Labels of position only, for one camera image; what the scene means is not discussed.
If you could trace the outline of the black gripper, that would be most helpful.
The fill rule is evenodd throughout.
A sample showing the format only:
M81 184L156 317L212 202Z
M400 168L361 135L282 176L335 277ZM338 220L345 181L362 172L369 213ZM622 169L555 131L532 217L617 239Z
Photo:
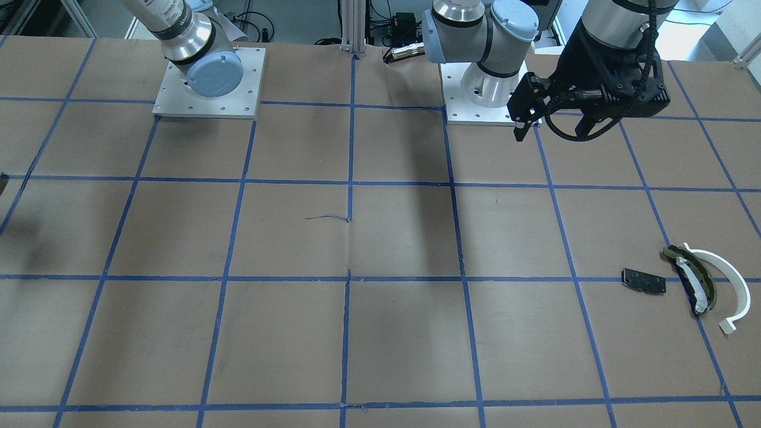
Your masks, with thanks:
M650 31L640 33L632 49L618 49L595 39L583 23L578 23L560 54L550 76L550 96L574 90L568 108L579 108L584 116L574 127L579 139L596 139L611 129L616 117L630 101L625 117L651 117L669 105L663 80L662 62L653 49ZM582 90L595 90L598 98L586 98ZM608 121L600 130L596 125Z

